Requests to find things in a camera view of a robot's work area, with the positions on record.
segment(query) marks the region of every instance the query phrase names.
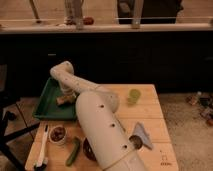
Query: wooden table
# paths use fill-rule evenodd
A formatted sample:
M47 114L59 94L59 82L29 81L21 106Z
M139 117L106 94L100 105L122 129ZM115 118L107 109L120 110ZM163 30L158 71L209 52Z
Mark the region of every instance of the wooden table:
M154 85L106 84L104 86L119 95L120 106L116 112L116 116L125 127L128 137L131 135L136 122L143 123L146 131L149 133L150 139L154 145L154 149L150 151L146 147L143 147L138 151L147 169L149 171L177 171L178 165L175 153L173 151ZM127 97L129 91L133 88L139 89L141 91L141 97L137 104L129 106L127 104ZM47 157L49 162L46 170L101 170L96 162L90 161L85 157L82 148L73 165L70 167L65 166L65 161L73 149L73 137L79 137L82 142L85 139L84 133L79 124L70 121L41 121L35 137L35 141L32 145L25 165L26 170L33 170L33 166L38 159L42 135L46 124L48 124L50 127L57 124L63 124L68 131L67 142L65 145L57 146L47 142Z

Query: cucumber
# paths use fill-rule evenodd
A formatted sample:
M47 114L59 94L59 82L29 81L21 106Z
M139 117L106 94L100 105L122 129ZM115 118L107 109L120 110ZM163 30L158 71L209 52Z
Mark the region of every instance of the cucumber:
M73 143L75 146L72 153L69 155L69 157L66 160L66 166L71 166L73 164L80 150L81 140L77 137L74 137Z

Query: black chair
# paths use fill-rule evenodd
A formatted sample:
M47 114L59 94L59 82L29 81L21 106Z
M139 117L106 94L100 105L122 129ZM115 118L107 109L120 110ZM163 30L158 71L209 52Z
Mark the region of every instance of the black chair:
M141 24L175 23L182 0L144 0ZM117 0L119 24L131 24L135 0Z
M33 138L33 135L31 134L30 131L38 128L39 123L28 127L28 125L25 121L24 115L23 115L19 105L17 104L17 102L20 100L20 97L12 90L7 89L7 86L5 86L6 77L7 77L6 75L7 75L7 66L0 65L0 79L2 82L1 91L0 91L0 151L15 165L15 167L18 170L22 171L22 170L25 170L24 166L12 154L12 152L9 149L9 146L7 145L7 142L25 134L25 133L30 133L30 135ZM19 113L24 121L26 128L15 131L8 135L5 135L5 131L8 126L8 121L14 120L16 118L16 115L14 113L11 113L10 111L6 111L4 114L3 111L4 111L5 107L10 106L12 104L15 104L17 110L19 111Z

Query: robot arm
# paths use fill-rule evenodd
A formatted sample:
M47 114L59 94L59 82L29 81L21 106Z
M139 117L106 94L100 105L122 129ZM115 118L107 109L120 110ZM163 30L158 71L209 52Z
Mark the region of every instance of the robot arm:
M69 62L50 70L64 93L79 93L76 114L101 169L106 171L145 171L144 164L113 114L118 97L110 90L74 76Z

